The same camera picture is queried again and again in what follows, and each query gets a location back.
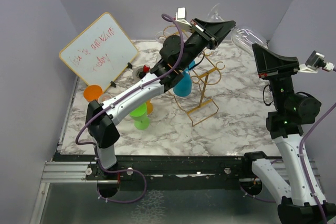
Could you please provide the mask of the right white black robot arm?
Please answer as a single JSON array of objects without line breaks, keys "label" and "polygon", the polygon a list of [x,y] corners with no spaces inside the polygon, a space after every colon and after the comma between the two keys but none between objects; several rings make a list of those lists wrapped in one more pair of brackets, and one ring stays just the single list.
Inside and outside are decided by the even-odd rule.
[{"label": "right white black robot arm", "polygon": [[255,175],[273,196],[281,223],[327,223],[335,217],[335,204],[327,201],[314,176],[304,142],[308,137],[302,126],[316,127],[321,102],[305,92],[295,92],[292,76],[335,70],[333,63],[314,51],[306,63],[296,57],[285,57],[252,44],[259,78],[269,81],[275,106],[266,118],[266,128],[275,142],[287,171],[284,180],[264,152],[246,153],[241,171]]}]

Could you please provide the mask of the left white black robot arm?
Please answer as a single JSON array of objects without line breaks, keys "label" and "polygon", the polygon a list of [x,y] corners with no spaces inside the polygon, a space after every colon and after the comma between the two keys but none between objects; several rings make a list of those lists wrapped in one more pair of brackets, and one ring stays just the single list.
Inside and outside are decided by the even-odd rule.
[{"label": "left white black robot arm", "polygon": [[171,35],[164,41],[159,52],[161,59],[150,72],[118,96],[103,103],[93,101],[88,105],[85,126],[95,140],[95,151],[100,163],[98,173],[104,179],[112,178],[116,172],[114,144],[120,137],[117,125],[146,101],[176,86],[192,61],[205,48],[216,49],[236,25],[233,20],[205,22],[195,18],[186,24],[192,34],[184,40],[182,21],[167,14],[162,14],[162,18],[172,22],[179,34]]}]

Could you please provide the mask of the clear wine glass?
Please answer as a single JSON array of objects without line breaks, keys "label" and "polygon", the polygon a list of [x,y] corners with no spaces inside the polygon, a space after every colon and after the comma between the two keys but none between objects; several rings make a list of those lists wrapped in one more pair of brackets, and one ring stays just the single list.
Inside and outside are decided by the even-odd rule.
[{"label": "clear wine glass", "polygon": [[160,44],[163,44],[164,41],[167,39],[167,37],[169,37],[170,34],[169,33],[166,33],[166,32],[163,32],[163,31],[160,31],[158,33],[156,33],[155,35],[155,40],[160,43]]}]

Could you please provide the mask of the blue goblet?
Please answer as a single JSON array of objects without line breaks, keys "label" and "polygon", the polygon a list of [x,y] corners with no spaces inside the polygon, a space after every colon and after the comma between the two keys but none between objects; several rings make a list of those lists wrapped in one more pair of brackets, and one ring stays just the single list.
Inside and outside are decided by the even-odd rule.
[{"label": "blue goblet", "polygon": [[192,68],[194,65],[195,65],[195,61],[193,60],[190,63],[190,65],[182,72],[183,78],[173,88],[173,92],[176,96],[186,97],[191,93],[193,83],[192,83],[189,71],[190,71],[190,68]]}]

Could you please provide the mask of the yellow goblet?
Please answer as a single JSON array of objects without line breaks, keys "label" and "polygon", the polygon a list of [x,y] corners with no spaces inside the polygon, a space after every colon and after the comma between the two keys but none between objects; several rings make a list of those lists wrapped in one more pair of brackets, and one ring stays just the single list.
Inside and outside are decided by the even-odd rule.
[{"label": "yellow goblet", "polygon": [[147,108],[147,114],[151,114],[153,112],[153,104],[151,103],[150,100],[146,102],[146,108]]}]

